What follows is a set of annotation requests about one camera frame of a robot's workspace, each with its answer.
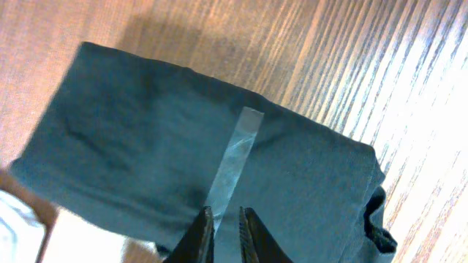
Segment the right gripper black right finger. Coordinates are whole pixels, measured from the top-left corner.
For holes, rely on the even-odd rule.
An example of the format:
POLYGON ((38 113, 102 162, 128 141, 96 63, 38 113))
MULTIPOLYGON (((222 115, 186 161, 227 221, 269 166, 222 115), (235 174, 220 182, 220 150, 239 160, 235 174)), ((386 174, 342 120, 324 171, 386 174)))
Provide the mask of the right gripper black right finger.
POLYGON ((239 234, 243 263, 293 263, 250 207, 240 208, 239 234))

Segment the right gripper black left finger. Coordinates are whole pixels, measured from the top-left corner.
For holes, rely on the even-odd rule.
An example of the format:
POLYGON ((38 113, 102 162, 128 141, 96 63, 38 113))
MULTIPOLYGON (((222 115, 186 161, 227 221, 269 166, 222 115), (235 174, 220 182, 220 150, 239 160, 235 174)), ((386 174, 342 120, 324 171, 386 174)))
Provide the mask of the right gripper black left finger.
POLYGON ((164 263, 213 263, 214 216, 205 206, 164 263))

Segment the black garment with tape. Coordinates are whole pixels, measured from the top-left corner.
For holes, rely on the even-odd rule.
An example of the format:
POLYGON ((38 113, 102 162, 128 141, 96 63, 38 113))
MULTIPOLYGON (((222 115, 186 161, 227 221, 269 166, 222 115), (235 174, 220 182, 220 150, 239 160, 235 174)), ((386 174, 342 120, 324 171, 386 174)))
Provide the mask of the black garment with tape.
POLYGON ((263 96, 83 43, 10 174, 44 199, 170 253, 200 210, 239 262, 252 208, 294 262, 390 262, 374 149, 263 96))

